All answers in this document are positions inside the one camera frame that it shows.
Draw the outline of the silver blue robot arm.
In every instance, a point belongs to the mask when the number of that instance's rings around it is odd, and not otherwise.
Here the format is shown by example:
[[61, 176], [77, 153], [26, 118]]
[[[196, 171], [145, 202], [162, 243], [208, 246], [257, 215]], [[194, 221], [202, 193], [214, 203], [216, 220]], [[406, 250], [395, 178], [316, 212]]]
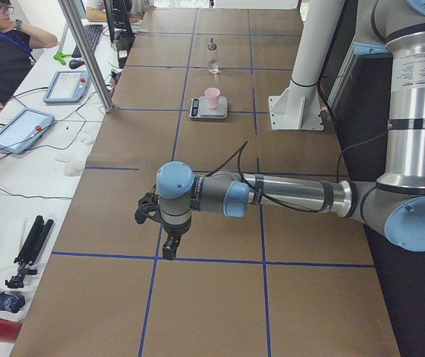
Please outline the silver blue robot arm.
[[166, 260], [176, 257], [193, 212], [242, 217], [250, 205], [354, 219], [407, 251], [425, 251], [425, 1], [360, 1], [354, 54], [391, 58], [386, 161], [374, 181], [314, 181], [225, 167], [200, 175], [181, 161], [163, 164], [138, 200], [135, 220], [162, 225]]

